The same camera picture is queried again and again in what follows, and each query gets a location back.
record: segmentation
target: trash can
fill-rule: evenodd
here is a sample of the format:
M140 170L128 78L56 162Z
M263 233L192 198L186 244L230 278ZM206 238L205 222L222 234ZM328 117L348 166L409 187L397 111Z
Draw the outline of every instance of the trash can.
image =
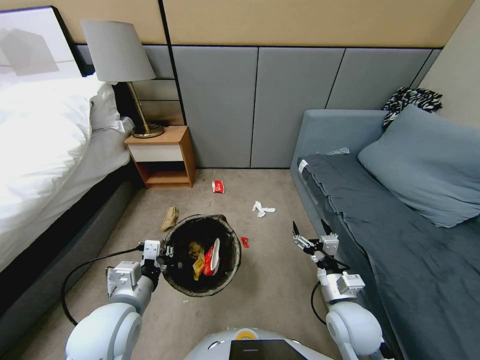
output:
M201 274L195 281L192 268L195 260L189 257L190 243L201 243L207 252L217 238L220 240L217 273L213 276ZM173 246L173 261L181 266L168 267L163 277L174 289L190 297L201 298L222 291L240 266L242 248L239 238L223 215L189 216L177 223L165 242Z

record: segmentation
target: sofa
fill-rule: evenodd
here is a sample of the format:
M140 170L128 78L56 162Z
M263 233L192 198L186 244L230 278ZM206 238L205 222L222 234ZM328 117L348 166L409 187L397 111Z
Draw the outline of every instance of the sofa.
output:
M385 114L307 110L291 176L317 234L322 219L338 234L338 258L366 284L358 302L396 359L478 359L479 217L435 226L362 166L358 154L382 136ZM350 154L327 155L341 148Z

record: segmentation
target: red wrapper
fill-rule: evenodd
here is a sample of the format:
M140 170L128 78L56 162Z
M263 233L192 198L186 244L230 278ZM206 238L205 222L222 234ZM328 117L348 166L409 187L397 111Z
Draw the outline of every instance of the red wrapper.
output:
M205 254L205 266L203 267L203 275L213 276L217 273L220 264L219 257L220 239L216 239L210 250Z
M222 180L214 180L211 182L211 188L214 193L224 193L224 182Z
M241 236L241 237L240 237L240 240L241 240L241 243L243 244L243 247L244 247L244 248L248 248L248 247L249 247L249 239L248 239L247 237Z

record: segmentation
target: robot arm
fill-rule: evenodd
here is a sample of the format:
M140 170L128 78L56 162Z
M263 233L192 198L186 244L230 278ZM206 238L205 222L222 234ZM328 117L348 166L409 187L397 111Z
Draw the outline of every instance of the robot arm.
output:
M329 310L325 318L328 332L343 360L358 360L359 356L383 359L380 348L383 348L384 340L379 322L370 311L352 302L365 283L359 274L348 274L346 270L350 268L335 259L338 235L331 233L328 226L325 232L329 235L308 240L300 235L293 223L293 242L317 265L317 278Z
M172 257L172 247L146 240L141 263L122 261L108 268L109 304L73 329L66 343L67 360L130 360L142 329L142 314Z

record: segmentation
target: white duvet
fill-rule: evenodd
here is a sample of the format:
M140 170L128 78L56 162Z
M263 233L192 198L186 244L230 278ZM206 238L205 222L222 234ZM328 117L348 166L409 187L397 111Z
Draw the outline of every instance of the white duvet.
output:
M67 91L63 81L0 91L0 271L35 240L22 229L69 179L91 138L98 82L70 81Z

